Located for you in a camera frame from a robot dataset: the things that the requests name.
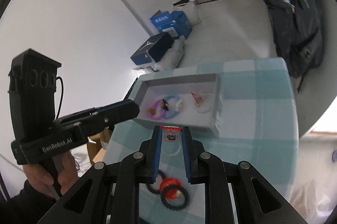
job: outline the black jacket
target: black jacket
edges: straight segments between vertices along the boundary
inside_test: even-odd
[[[36,224],[55,202],[26,180],[24,188],[9,203],[0,199],[0,224]]]

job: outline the red ball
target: red ball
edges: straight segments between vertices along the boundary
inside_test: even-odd
[[[165,187],[170,186],[170,185],[183,186],[182,183],[178,179],[174,177],[167,177],[161,182],[159,186],[159,191],[162,191]],[[166,199],[175,199],[175,198],[178,198],[179,196],[177,196],[176,189],[171,189],[167,191],[165,197]]]

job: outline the blue hair tie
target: blue hair tie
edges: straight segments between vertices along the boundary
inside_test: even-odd
[[[167,120],[173,118],[176,114],[178,114],[182,106],[182,101],[178,97],[178,95],[167,95],[166,97],[164,97],[164,100],[166,101],[169,101],[170,99],[176,100],[176,107],[174,109],[169,109],[168,111],[166,111],[164,118]]]

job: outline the teal and white tablecloth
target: teal and white tablecloth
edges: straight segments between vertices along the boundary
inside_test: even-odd
[[[281,58],[231,61],[179,68],[143,75],[130,98],[134,98],[142,81],[191,74],[218,73],[223,109],[219,138],[197,137],[206,151],[223,161],[237,164],[249,161],[287,200],[290,199],[298,152],[296,107],[288,71]],[[107,164],[121,161],[138,151],[142,141],[150,139],[152,130],[129,120],[115,127],[107,147]],[[165,208],[160,197],[140,186],[139,216],[153,224],[205,223],[205,192],[203,185],[189,185],[183,154],[178,143],[163,142],[160,170],[178,178],[187,188],[190,205],[182,211]]]

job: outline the blue cardboard box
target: blue cardboard box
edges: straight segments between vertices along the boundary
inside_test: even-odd
[[[160,33],[168,32],[172,38],[184,36],[187,39],[192,27],[183,11],[173,11],[171,14],[168,11],[159,12],[154,14],[150,21]]]
[[[158,62],[172,47],[173,43],[173,38],[166,32],[155,35],[142,44],[131,56],[131,60],[136,65],[149,64],[153,61]]]

